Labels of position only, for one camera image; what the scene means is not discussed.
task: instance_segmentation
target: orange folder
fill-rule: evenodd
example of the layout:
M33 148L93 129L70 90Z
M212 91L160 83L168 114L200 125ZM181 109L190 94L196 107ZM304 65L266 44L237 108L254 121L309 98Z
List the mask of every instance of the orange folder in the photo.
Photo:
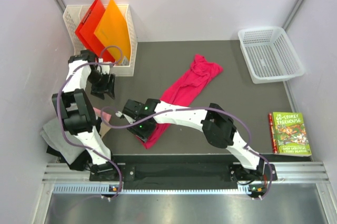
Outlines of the orange folder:
M129 65L131 45L127 23L114 0L110 0L94 34L104 46L118 46L123 52L123 59L119 65ZM121 55L118 49L110 48L108 51L119 60Z
M84 15L80 24L78 25L75 34L80 39L82 44L97 56L100 56L105 46L94 35L95 29L104 15L105 8L101 0L95 0L90 6L89 10ZM109 51L103 53L104 62L115 62L114 57Z

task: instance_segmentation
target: empty white basket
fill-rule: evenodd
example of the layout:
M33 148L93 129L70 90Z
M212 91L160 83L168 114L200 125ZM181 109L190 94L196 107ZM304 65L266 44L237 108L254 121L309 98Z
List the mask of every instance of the empty white basket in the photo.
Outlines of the empty white basket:
M130 64L127 66L116 65L111 68L111 73L114 73L116 76L133 76L133 71L136 63L136 52L137 52L137 36L136 31L133 26L131 11L128 4L118 4L122 15L124 16L128 34L131 43L131 55L130 55ZM88 5L79 5L79 6L67 6L64 14L63 20L65 26L67 27L70 39L72 40L74 46L74 55L80 54L81 50L86 49L81 41L75 35L75 30L79 25L80 21L84 17L85 13L88 11L90 6Z
M280 27L243 29L241 50L255 84L287 81L304 74L288 35Z

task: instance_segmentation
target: red cloth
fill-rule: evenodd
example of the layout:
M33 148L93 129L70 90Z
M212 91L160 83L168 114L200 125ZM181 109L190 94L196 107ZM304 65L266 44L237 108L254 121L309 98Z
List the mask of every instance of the red cloth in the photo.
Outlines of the red cloth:
M222 72L222 67L209 63L205 57L195 55L190 69L167 89L160 100L178 106L189 106L202 89ZM146 149L151 148L170 124L158 124L147 142L142 142Z

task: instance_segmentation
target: book cover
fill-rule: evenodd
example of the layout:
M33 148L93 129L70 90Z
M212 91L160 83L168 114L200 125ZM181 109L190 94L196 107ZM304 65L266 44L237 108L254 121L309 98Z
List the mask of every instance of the book cover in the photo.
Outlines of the book cover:
M269 119L269 129L270 129L270 137L272 140L273 153L277 154L275 128L274 128L274 123L273 123L273 115L271 113L268 114L268 119Z
M273 113L276 144L279 154L310 156L302 113Z

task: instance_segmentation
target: red folder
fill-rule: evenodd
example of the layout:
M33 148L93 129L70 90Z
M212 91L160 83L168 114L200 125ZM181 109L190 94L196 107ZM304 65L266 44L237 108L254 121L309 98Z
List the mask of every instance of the red folder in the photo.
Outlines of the red folder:
M80 24L78 25L75 34L82 42L82 44L97 56L100 56L101 51L104 49L103 44L97 39L94 35L95 29L99 24L105 8L101 0L95 0L94 3L90 6L89 10L84 15ZM103 53L104 62L115 62L113 56L106 50Z

